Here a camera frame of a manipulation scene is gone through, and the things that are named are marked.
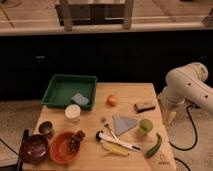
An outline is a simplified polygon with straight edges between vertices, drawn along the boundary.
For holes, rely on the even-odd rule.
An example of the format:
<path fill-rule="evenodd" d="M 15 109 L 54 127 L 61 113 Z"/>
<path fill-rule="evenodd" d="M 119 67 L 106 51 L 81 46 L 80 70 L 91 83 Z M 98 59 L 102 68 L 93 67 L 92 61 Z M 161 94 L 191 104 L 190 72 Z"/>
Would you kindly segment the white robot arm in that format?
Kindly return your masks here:
<path fill-rule="evenodd" d="M 164 125 L 169 125 L 176 116 L 175 108 L 189 100 L 209 114 L 213 114 L 213 88 L 205 84 L 207 67 L 193 62 L 170 70 L 166 86 L 158 95 Z"/>

